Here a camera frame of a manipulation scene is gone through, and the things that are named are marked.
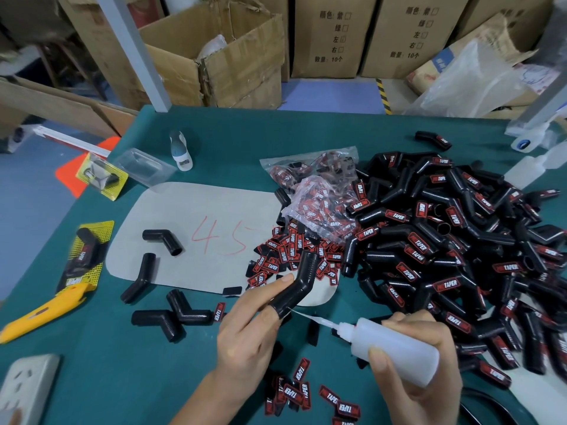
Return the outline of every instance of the blue label on sack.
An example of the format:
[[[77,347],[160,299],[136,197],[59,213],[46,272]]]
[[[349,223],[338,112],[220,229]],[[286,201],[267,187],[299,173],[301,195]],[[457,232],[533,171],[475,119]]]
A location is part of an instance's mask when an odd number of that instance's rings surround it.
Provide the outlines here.
[[[443,73],[443,70],[449,66],[451,61],[455,59],[455,55],[449,48],[443,49],[439,52],[431,61],[439,73]]]

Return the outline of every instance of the white power strip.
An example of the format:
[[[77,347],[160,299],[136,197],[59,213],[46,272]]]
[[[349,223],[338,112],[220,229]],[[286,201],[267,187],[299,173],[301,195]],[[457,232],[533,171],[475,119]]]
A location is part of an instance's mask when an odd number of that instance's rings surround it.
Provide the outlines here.
[[[0,413],[20,410],[20,425],[37,425],[59,365],[59,355],[25,357],[15,361],[0,389]]]

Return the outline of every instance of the fingernail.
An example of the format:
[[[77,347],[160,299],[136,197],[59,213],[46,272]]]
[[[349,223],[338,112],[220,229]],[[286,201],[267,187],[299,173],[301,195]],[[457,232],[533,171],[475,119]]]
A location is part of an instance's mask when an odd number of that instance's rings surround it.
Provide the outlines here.
[[[368,349],[368,359],[374,371],[381,373],[388,368],[386,353],[382,349],[371,346]]]

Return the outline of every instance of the green work mat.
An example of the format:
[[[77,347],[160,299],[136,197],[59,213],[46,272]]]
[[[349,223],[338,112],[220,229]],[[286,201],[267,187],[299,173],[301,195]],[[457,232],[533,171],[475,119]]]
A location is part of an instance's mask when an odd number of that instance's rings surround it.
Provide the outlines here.
[[[169,131],[181,130],[187,138],[195,167],[186,173],[176,172],[171,181],[272,192],[276,184],[260,167],[260,158],[347,146],[357,146],[363,161],[377,152],[430,151],[429,144],[413,139],[415,131],[428,130],[436,131],[453,143],[453,148],[444,155],[457,164],[480,159],[487,170],[503,173],[523,156],[510,149],[512,139],[504,135],[505,126],[506,121],[492,120],[178,106],[172,107],[169,113],[157,114],[151,106],[146,106],[109,161],[126,149],[136,147],[174,164],[169,150]],[[566,173],[565,168],[550,171],[530,189],[561,187],[560,179],[565,178]],[[0,308],[0,325],[25,315],[53,297],[80,224],[114,220],[116,233],[144,190],[130,180],[117,201],[111,202],[94,189],[87,189]],[[564,223],[566,205],[565,196],[551,200],[545,204],[542,216],[546,222],[567,225]],[[269,237],[270,233],[266,233],[266,239]],[[243,262],[241,269],[235,269],[235,277],[244,274],[246,267],[247,262]],[[51,352],[63,356],[46,406],[44,425],[166,424],[214,367],[218,324],[185,327],[187,336],[182,341],[168,343],[160,328],[135,327],[130,319],[134,310],[167,308],[166,293],[170,288],[155,286],[137,304],[125,305],[120,295],[129,284],[130,281],[114,278],[103,269],[98,289],[89,294],[83,305],[0,346],[0,375],[20,357]],[[185,293],[192,307],[198,309],[214,310],[217,302],[226,301],[226,310],[230,312],[236,301],[211,293]],[[328,303],[302,311],[316,312],[335,322],[355,322],[361,316],[390,313],[387,307],[371,303],[357,282],[347,278],[341,278],[336,295]],[[279,418],[266,418],[260,388],[234,423],[330,423],[333,408],[317,394],[323,384],[342,399],[361,406],[360,423],[389,424],[386,405],[369,367],[360,370],[349,345],[331,336],[326,328],[320,332],[317,347],[308,345],[307,326],[307,319],[293,316],[281,328],[278,340],[283,345],[283,353],[272,368],[290,376],[302,357],[310,359],[305,380],[312,390],[312,409],[296,413],[286,407]],[[465,385],[495,396],[514,413],[518,423],[535,423],[510,392],[468,374]],[[478,413],[483,424],[498,423],[485,406],[476,401],[467,401],[467,405]]]

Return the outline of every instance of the white metal post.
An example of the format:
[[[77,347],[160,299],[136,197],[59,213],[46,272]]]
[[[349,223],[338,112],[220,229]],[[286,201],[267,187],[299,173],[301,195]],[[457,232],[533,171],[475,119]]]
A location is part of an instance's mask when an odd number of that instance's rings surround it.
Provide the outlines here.
[[[166,113],[171,100],[155,69],[146,45],[128,11],[124,0],[97,0],[120,46],[124,49],[132,68],[142,83],[156,112]]]

